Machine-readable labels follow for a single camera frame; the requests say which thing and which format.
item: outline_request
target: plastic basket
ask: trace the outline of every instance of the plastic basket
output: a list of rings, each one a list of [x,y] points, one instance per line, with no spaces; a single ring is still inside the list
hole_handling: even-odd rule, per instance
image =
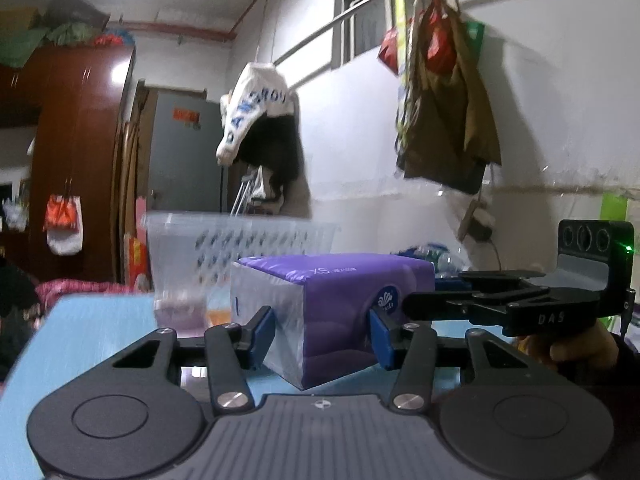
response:
[[[328,253],[335,233],[333,224],[214,213],[149,212],[142,225],[156,297],[226,287],[240,258]]]

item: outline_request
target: white bag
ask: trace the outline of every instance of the white bag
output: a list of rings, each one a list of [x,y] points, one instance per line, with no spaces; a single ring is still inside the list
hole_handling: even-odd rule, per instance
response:
[[[48,229],[47,244],[51,252],[57,256],[73,256],[82,250],[82,208],[80,197],[72,197],[78,210],[78,232],[65,229]]]

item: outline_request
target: hand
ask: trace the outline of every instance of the hand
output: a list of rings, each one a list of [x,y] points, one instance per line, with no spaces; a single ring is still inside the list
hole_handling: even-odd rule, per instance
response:
[[[581,334],[555,341],[545,335],[518,339],[520,351],[554,371],[558,371],[558,363],[586,362],[591,370],[605,372],[618,362],[618,345],[599,321]]]

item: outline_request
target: wooden wardrobe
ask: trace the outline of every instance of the wooden wardrobe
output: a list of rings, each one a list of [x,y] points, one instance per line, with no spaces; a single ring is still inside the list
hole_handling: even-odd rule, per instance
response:
[[[28,271],[40,280],[117,278],[115,155],[133,60],[133,46],[47,46],[21,70],[0,66],[0,126],[38,125]],[[42,225],[49,196],[63,194],[67,182],[81,200],[82,251],[56,256]]]

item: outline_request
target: purple tissue box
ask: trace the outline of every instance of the purple tissue box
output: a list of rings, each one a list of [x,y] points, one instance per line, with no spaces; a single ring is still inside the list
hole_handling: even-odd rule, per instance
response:
[[[392,254],[244,258],[231,272],[232,320],[263,305],[278,320],[264,363],[306,390],[376,363],[367,313],[377,304],[403,322],[400,304],[434,290],[429,262]]]

